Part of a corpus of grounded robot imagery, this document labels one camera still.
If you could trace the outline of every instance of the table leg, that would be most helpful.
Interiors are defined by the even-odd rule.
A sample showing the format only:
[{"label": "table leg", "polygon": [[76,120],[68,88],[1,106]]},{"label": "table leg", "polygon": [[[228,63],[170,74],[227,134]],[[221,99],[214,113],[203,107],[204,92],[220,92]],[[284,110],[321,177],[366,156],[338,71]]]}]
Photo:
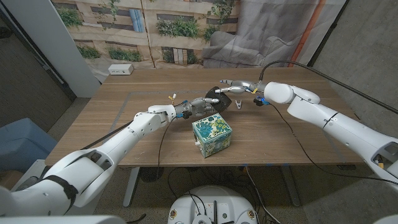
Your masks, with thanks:
[{"label": "table leg", "polygon": [[293,179],[293,173],[290,166],[281,166],[282,175],[284,176],[287,190],[289,191],[292,204],[296,207],[301,206],[299,194],[297,193],[296,184]]},{"label": "table leg", "polygon": [[123,206],[129,207],[131,205],[132,197],[138,183],[138,173],[140,167],[135,167],[131,169],[129,183],[127,184],[126,193],[124,194]]}]

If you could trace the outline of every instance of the electrical outlet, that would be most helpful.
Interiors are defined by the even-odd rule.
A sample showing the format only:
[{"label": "electrical outlet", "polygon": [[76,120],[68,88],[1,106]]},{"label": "electrical outlet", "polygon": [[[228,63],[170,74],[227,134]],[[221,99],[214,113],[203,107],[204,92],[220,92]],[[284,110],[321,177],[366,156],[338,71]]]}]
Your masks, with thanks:
[{"label": "electrical outlet", "polygon": [[130,75],[134,68],[131,64],[112,64],[108,70],[111,75]]}]

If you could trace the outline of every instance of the wooden table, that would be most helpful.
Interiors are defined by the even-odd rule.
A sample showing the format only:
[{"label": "wooden table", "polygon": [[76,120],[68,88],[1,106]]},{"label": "wooden table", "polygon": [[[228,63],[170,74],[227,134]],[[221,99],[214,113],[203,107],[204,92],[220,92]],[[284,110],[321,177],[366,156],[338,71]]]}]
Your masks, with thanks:
[{"label": "wooden table", "polygon": [[[260,68],[135,70],[128,76],[109,76],[85,109],[46,158],[54,165],[67,154],[79,150],[128,121],[152,105],[168,105],[168,96],[177,94],[176,103],[205,96],[214,86],[226,86],[221,79],[256,82]],[[269,68],[264,82],[295,85],[318,94],[321,104],[357,119],[328,82],[303,68]],[[160,166],[261,166],[306,165],[305,157],[290,129],[272,106],[256,106],[255,95],[228,94],[233,103],[222,112],[232,127],[231,146],[206,159],[194,144],[191,117],[175,120],[169,127],[160,153]],[[238,110],[235,100],[242,100]],[[362,160],[334,141],[332,147],[323,131],[289,115],[288,105],[275,105],[293,127],[310,157],[318,164],[353,164]],[[165,127],[148,135],[121,161],[121,166],[156,166]]]}]

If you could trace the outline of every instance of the orange pole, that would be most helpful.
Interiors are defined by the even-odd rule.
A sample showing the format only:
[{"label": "orange pole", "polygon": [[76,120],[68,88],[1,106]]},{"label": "orange pole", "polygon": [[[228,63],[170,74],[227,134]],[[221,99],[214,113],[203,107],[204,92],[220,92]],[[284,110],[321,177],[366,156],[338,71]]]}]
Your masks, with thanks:
[{"label": "orange pole", "polygon": [[[322,8],[325,5],[325,2],[326,2],[326,0],[319,0],[319,3],[317,5],[317,7],[315,8],[311,19],[308,22],[307,28],[305,28],[303,36],[301,36],[300,42],[298,43],[298,46],[296,47],[296,49],[295,49],[295,51],[293,53],[293,56],[292,56],[292,58],[290,60],[292,60],[294,62],[297,60],[297,57],[299,56],[301,50],[303,49],[305,41],[307,41],[308,36],[310,35],[312,28],[314,27],[315,23],[318,20],[319,15],[322,12]],[[293,64],[290,63],[288,65],[288,67],[293,67]]]}]

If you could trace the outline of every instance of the blue connector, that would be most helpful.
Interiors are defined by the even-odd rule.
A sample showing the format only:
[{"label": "blue connector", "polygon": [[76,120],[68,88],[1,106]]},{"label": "blue connector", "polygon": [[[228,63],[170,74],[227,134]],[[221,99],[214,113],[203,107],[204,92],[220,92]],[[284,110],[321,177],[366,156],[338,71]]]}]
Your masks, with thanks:
[{"label": "blue connector", "polygon": [[270,102],[266,101],[264,97],[257,96],[257,99],[262,102],[263,105],[269,105]]}]

